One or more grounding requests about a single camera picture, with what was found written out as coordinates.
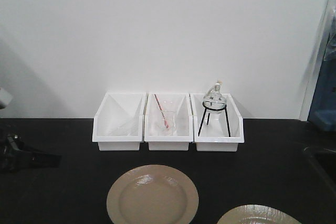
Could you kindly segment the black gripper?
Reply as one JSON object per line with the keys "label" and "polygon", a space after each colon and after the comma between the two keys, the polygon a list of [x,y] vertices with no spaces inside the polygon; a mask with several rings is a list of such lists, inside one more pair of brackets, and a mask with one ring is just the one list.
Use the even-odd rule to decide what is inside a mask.
{"label": "black gripper", "polygon": [[26,145],[20,136],[7,127],[1,127],[1,173],[22,169],[57,168],[61,155],[45,153]]}

